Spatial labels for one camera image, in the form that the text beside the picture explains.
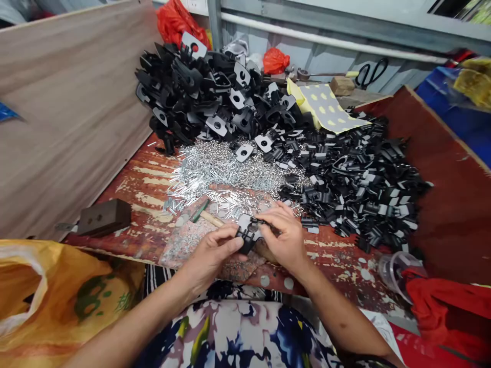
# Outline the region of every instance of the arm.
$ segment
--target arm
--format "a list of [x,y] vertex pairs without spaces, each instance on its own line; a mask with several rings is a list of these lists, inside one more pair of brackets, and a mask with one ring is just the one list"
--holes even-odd
[[211,285],[224,260],[242,247],[243,240],[233,238],[236,232],[237,225],[226,224],[208,233],[173,278],[93,337],[63,367],[131,366],[151,339]]
[[355,354],[376,355],[397,367],[404,367],[372,323],[331,284],[307,256],[303,229],[292,210],[282,202],[256,217],[281,230],[277,238],[271,229],[261,226],[264,239],[284,266],[305,288],[319,312],[322,324],[337,347]]

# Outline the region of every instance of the metal hole in plastic part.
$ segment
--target metal hole in plastic part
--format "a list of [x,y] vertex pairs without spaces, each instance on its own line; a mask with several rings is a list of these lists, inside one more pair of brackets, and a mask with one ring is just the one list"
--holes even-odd
[[252,233],[255,233],[258,230],[257,224],[250,223],[249,226],[247,226],[247,230],[249,230]]

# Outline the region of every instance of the wooden table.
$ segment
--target wooden table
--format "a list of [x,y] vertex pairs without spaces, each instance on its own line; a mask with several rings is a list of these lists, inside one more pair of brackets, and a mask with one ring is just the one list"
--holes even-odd
[[[65,243],[116,257],[158,263],[179,217],[179,213],[177,216],[162,213],[169,178],[179,161],[156,152],[158,145],[156,135],[152,134],[97,200],[119,198],[130,203],[131,227],[103,238],[68,235]],[[378,276],[378,254],[367,255],[354,241],[354,237],[337,236],[330,226],[321,226],[318,235],[305,231],[308,254],[352,302],[372,311],[403,316],[404,302]],[[268,262],[259,266],[246,283],[305,294],[303,287],[285,269]]]

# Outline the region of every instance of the metal pipe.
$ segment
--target metal pipe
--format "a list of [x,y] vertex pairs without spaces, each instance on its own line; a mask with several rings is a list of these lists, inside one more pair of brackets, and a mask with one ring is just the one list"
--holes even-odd
[[397,59],[405,59],[405,60],[414,60],[414,61],[422,61],[432,64],[445,64],[447,62],[446,58],[425,55],[425,54],[417,54],[406,51],[399,51],[393,49],[381,48],[378,46],[371,46],[365,44],[359,44],[350,41],[343,41],[336,38],[319,36],[312,33],[295,31],[290,28],[280,27],[269,23],[259,22],[257,20],[239,17],[237,15],[229,14],[229,13],[221,13],[222,20],[229,21],[231,23],[239,24],[246,27],[251,27],[271,33],[281,34],[284,36],[289,36],[297,39],[302,39],[305,41],[310,41],[314,43],[324,44],[328,46],[333,46],[341,49],[354,50],[358,52],[363,52],[367,54],[376,54],[381,56],[389,56]]
[[210,19],[211,39],[213,49],[219,51],[224,48],[221,33],[221,1],[208,0],[208,17]]

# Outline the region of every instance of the hand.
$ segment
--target hand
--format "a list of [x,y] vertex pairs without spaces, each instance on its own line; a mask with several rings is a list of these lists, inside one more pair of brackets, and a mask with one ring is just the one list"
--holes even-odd
[[303,245],[302,225],[293,215],[290,207],[278,201],[278,207],[271,208],[256,218],[264,220],[281,231],[277,238],[269,226],[261,225],[261,233],[271,253],[291,274],[303,269],[309,258]]
[[[172,278],[184,282],[190,288],[191,300],[198,297],[213,283],[224,261],[236,253],[244,244],[242,238],[235,238],[238,226],[225,224],[207,233],[196,247],[192,256]],[[247,256],[236,255],[237,261],[246,261]]]

